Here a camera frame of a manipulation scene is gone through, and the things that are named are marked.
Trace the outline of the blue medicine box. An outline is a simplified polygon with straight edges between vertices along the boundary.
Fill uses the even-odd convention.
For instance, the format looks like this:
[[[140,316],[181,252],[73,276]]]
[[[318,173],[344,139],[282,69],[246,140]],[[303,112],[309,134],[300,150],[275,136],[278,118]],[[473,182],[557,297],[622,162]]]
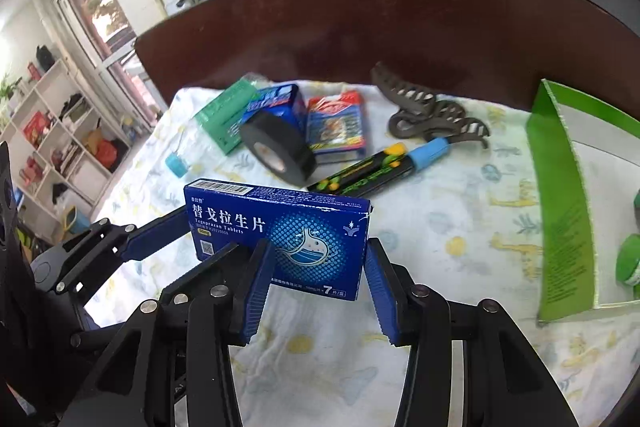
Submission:
[[[347,301],[358,297],[371,203],[287,188],[198,179],[183,189],[198,259],[233,242],[274,250],[273,283]]]

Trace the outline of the black electrical tape roll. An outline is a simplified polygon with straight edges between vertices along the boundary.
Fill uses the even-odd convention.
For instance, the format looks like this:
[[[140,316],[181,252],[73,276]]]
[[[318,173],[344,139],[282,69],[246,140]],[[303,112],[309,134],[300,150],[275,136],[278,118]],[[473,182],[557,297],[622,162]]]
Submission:
[[[240,124],[239,132],[250,153],[283,182],[305,186],[317,167],[303,133],[273,113],[258,110]]]

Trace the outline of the white shelving unit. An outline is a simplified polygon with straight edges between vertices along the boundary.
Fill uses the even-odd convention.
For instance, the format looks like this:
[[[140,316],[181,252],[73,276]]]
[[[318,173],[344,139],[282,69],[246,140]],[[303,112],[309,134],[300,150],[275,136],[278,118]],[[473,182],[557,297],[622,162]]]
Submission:
[[[62,231],[67,208],[92,215],[131,146],[78,77],[58,60],[1,103],[18,217],[48,242]]]

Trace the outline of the green white round container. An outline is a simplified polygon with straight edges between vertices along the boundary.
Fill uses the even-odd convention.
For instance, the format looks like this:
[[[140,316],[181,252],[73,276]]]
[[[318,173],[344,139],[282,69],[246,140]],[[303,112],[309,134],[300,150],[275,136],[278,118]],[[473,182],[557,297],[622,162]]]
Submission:
[[[640,234],[634,231],[624,239],[618,250],[615,276],[616,281],[632,289],[634,300],[639,299],[640,282]]]

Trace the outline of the green label plastic bottle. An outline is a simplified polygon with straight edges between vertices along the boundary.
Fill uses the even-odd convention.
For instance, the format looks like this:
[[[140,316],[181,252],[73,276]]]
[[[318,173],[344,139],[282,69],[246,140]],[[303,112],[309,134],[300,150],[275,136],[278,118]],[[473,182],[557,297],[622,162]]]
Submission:
[[[249,72],[207,102],[171,141],[166,167],[178,178],[192,180],[213,169],[214,162],[227,157],[241,143],[240,120],[259,88],[270,81]]]

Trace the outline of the giraffe print white cloth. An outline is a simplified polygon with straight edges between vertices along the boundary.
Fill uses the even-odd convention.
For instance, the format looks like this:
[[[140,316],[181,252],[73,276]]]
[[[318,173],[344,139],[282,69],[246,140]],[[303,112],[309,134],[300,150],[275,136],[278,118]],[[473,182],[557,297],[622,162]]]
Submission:
[[[230,155],[191,121],[222,91],[178,91],[155,130],[107,192],[96,216],[114,225],[146,225],[184,205],[193,179],[285,187],[246,147]],[[454,145],[421,173],[374,194],[369,218],[347,215],[329,232],[307,213],[294,232],[274,240],[284,269],[309,279],[314,291],[271,284],[258,332],[243,348],[230,348],[244,426],[393,426],[409,348],[383,335],[362,273],[366,231],[387,256],[418,283],[442,297],[476,305],[498,301],[547,366],[579,426],[597,426],[612,411],[639,368],[639,311],[612,319],[538,325],[542,228],[533,161],[525,130],[528,114],[462,98],[472,117],[488,124],[487,150]],[[166,158],[194,162],[178,179]],[[129,319],[143,300],[200,261],[200,243],[186,232],[142,261],[127,261],[86,306],[100,326]]]

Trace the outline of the green white storage box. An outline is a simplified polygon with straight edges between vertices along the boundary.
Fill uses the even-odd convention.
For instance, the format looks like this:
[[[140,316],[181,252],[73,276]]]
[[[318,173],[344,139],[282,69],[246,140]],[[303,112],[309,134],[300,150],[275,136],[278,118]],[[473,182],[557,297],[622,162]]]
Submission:
[[[620,245],[639,230],[638,119],[542,80],[526,132],[542,219],[539,320],[638,305],[615,276]]]

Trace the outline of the black marker with blue cap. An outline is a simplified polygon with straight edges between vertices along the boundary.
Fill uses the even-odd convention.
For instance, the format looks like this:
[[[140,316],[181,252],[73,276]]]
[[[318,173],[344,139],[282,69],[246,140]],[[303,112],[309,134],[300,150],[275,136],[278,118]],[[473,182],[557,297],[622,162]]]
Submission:
[[[382,190],[405,176],[430,167],[450,150],[445,138],[436,138],[408,150],[396,143],[370,157],[364,158],[337,173],[311,184],[307,190],[335,196],[364,197]]]

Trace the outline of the blue mentos gum box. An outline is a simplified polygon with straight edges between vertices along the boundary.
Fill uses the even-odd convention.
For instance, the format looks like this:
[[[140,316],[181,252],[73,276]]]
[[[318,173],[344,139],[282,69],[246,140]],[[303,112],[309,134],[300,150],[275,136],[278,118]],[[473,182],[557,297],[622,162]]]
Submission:
[[[296,83],[258,90],[248,102],[240,123],[244,124],[260,110],[295,124],[301,132],[306,130],[307,106]]]

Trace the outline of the brown hair claw clip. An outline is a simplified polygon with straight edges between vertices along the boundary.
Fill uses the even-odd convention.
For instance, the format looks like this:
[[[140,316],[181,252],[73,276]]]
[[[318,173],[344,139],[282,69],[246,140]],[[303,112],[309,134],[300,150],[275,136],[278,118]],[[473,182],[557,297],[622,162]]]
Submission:
[[[422,138],[426,142],[444,138],[449,143],[477,142],[488,149],[487,124],[469,116],[459,102],[439,98],[432,90],[403,80],[382,63],[371,69],[371,81],[397,106],[387,123],[395,138]]]

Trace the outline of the tiger playing card box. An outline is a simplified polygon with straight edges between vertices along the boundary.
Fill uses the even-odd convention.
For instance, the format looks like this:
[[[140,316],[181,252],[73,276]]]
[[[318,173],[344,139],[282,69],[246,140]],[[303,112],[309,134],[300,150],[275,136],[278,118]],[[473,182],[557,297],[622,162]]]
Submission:
[[[306,142],[318,165],[366,156],[362,98],[355,90],[316,96],[307,106]]]

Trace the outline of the window with frame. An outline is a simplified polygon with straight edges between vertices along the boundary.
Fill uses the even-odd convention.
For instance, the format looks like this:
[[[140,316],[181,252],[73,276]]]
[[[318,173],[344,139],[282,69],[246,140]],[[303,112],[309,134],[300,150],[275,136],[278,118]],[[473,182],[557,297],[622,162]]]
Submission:
[[[142,69],[134,66],[136,32],[119,0],[54,0],[54,4],[106,105],[152,130],[157,122],[152,96],[141,79]]]

